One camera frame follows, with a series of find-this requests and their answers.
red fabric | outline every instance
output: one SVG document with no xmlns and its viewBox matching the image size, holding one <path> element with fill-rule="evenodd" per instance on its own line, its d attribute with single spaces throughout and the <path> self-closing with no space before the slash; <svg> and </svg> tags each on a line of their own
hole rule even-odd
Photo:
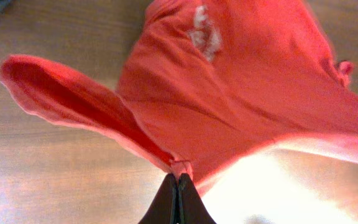
<svg viewBox="0 0 358 224">
<path fill-rule="evenodd" d="M 117 92 L 13 55 L 0 80 L 22 108 L 117 139 L 202 195 L 238 159 L 293 149 L 358 163 L 354 66 L 299 0 L 155 0 Z"/>
</svg>

wooden table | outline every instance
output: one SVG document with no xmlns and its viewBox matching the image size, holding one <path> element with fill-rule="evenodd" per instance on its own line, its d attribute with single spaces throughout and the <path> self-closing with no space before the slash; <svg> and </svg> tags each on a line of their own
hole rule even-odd
<svg viewBox="0 0 358 224">
<path fill-rule="evenodd" d="M 0 62 L 38 55 L 114 89 L 149 2 L 16 0 L 0 15 Z M 358 1 L 310 4 L 339 59 L 358 65 Z M 351 88 L 358 93 L 358 69 Z M 288 151 L 268 156 L 358 220 L 358 165 Z M 26 115 L 0 84 L 0 223 L 137 223 L 164 176 L 112 139 Z"/>
</svg>

garment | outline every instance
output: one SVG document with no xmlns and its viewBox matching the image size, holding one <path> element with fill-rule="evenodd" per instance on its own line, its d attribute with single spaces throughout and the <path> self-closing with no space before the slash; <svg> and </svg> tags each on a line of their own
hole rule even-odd
<svg viewBox="0 0 358 224">
<path fill-rule="evenodd" d="M 30 114 L 97 131 L 203 195 L 249 154 L 358 163 L 350 62 L 301 0 L 155 0 L 113 92 L 62 64 L 12 55 L 0 80 Z"/>
</svg>

white print on shirt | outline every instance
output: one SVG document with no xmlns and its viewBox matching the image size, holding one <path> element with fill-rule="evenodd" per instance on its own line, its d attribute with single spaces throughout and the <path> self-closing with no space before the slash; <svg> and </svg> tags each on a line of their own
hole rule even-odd
<svg viewBox="0 0 358 224">
<path fill-rule="evenodd" d="M 208 19 L 206 6 L 198 6 L 194 16 L 194 29 L 188 34 L 194 46 L 211 62 L 215 53 L 221 48 L 221 35 L 213 21 Z"/>
</svg>

t-shirt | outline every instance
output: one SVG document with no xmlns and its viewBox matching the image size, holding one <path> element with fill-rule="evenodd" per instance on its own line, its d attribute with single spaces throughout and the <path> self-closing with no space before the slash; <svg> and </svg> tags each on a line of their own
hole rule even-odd
<svg viewBox="0 0 358 224">
<path fill-rule="evenodd" d="M 203 195 L 239 159 L 292 149 L 358 163 L 353 64 L 305 3 L 155 0 L 117 91 L 12 55 L 0 80 L 29 114 L 97 131 Z"/>
</svg>

